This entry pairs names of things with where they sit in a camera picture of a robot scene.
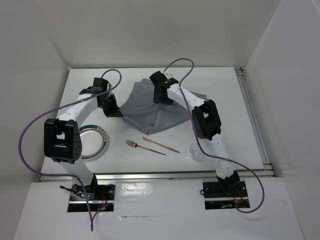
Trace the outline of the grey cloth placemat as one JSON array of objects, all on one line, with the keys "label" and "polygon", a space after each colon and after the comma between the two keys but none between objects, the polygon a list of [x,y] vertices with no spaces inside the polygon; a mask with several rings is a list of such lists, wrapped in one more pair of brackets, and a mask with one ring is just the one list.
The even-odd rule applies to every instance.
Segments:
[{"label": "grey cloth placemat", "polygon": [[154,89],[155,86],[149,79],[134,83],[127,101],[120,107],[124,122],[146,135],[152,135],[190,119],[177,83],[168,89],[168,93],[173,93],[173,96],[178,97],[179,100],[171,105],[154,103]]}]

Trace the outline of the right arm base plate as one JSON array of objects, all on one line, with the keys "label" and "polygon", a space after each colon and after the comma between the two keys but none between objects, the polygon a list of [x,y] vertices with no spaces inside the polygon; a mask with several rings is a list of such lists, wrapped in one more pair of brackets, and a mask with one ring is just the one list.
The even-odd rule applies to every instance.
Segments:
[{"label": "right arm base plate", "polygon": [[199,193],[204,197],[206,210],[239,209],[250,208],[248,192],[244,181],[240,181],[231,191],[223,192],[218,182],[203,182]]}]

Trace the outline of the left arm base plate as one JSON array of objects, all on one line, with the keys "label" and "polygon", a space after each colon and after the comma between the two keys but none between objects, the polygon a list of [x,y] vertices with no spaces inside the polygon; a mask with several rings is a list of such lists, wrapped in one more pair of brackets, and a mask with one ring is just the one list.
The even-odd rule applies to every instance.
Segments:
[{"label": "left arm base plate", "polygon": [[[68,213],[83,213],[88,211],[85,194],[81,186],[73,184],[72,187],[60,186],[60,188],[70,192],[67,208]],[[89,190],[89,188],[86,190],[88,203],[92,212],[96,212],[98,209],[100,209],[101,212],[114,211],[116,190],[114,183],[98,185],[95,193]]]}]

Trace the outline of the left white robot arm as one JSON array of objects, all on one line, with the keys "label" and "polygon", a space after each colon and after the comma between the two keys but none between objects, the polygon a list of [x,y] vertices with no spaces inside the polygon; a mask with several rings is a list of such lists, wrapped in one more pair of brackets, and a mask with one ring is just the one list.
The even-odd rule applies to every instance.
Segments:
[{"label": "left white robot arm", "polygon": [[97,108],[108,118],[123,117],[111,89],[106,79],[94,78],[93,85],[79,93],[78,103],[58,118],[49,118],[44,123],[44,155],[72,175],[73,187],[69,191],[88,200],[97,198],[102,188],[82,159],[80,126]]}]

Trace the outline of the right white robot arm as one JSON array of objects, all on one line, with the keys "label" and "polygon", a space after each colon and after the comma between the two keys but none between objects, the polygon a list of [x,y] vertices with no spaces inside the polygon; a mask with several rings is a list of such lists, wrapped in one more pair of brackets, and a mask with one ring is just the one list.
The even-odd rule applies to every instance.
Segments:
[{"label": "right white robot arm", "polygon": [[153,102],[156,104],[179,104],[191,112],[192,128],[204,152],[215,156],[214,167],[218,190],[223,196],[230,196],[240,182],[235,165],[228,161],[228,154],[221,137],[221,119],[213,100],[204,100],[171,77],[157,71],[149,79],[154,86]]}]

